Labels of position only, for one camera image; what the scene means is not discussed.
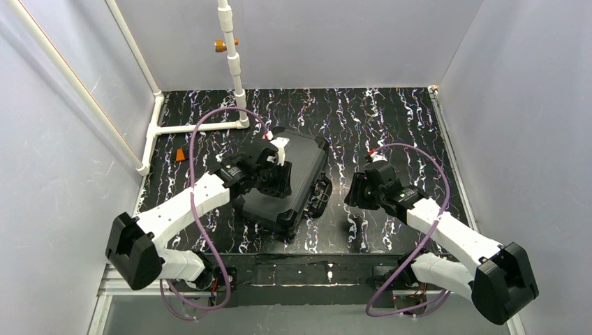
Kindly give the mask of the black poker set case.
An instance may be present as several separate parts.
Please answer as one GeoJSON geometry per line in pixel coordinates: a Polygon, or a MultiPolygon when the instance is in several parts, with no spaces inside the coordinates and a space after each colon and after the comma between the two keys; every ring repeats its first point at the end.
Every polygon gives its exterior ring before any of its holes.
{"type": "Polygon", "coordinates": [[[332,182],[325,173],[330,144],[324,137],[285,127],[272,129],[287,139],[285,163],[263,174],[264,184],[232,201],[238,214],[276,235],[292,239],[305,216],[322,216],[332,182]]]}

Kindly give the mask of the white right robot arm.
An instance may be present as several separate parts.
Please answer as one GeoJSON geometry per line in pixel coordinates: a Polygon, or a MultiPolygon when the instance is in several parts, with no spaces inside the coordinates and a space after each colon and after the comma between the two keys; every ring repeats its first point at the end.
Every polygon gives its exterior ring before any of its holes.
{"type": "Polygon", "coordinates": [[[381,290],[391,288],[397,279],[405,285],[436,285],[471,301],[495,325],[504,324],[540,294],[522,246],[502,245],[470,229],[424,191],[404,186],[385,160],[354,174],[345,203],[359,209],[384,209],[454,257],[450,261],[424,247],[410,251],[399,259],[396,269],[373,278],[381,290]]]}

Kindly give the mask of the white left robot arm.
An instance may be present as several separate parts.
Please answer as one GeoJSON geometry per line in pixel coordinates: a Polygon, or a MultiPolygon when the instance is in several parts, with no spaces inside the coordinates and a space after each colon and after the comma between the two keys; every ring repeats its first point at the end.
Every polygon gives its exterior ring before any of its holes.
{"type": "Polygon", "coordinates": [[[188,225],[252,189],[276,197],[291,194],[290,140],[255,140],[224,157],[181,193],[136,216],[124,212],[112,222],[105,256],[132,290],[157,279],[196,281],[206,259],[196,252],[168,249],[167,243],[188,225]]]}

